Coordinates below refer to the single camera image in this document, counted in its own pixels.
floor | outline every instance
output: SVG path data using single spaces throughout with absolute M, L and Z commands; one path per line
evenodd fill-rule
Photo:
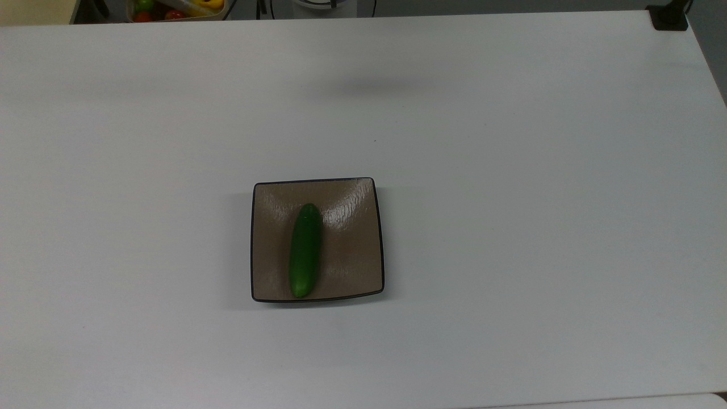
M 105 0 L 110 15 L 104 19 L 91 0 L 81 0 L 76 24 L 125 23 L 127 0 Z M 227 20 L 254 20 L 257 0 L 236 0 Z M 291 0 L 270 2 L 278 20 L 292 18 Z M 596 10 L 643 10 L 648 4 L 666 4 L 666 0 L 358 0 L 359 17 L 395 17 L 412 15 L 461 15 L 519 12 L 576 12 Z M 695 0 L 688 14 L 707 63 L 712 70 L 722 99 L 727 101 L 727 0 Z M 261 19 L 271 19 L 270 13 Z

square plate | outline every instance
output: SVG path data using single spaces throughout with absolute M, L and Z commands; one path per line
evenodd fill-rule
M 313 203 L 323 216 L 318 279 L 295 298 L 288 280 L 293 226 Z M 252 194 L 252 298 L 299 303 L 362 297 L 384 290 L 384 249 L 376 186 L 371 178 L 258 183 Z

white table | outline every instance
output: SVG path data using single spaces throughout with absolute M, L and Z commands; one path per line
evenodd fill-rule
M 0 39 L 3 408 L 727 390 L 727 111 L 691 31 L 594 12 Z M 384 293 L 255 303 L 254 183 L 349 176 L 379 187 Z

cucumber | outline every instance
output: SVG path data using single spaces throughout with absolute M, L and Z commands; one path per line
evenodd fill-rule
M 303 205 L 293 227 L 290 242 L 289 279 L 295 298 L 303 298 L 313 290 L 321 259 L 323 217 L 313 203 Z

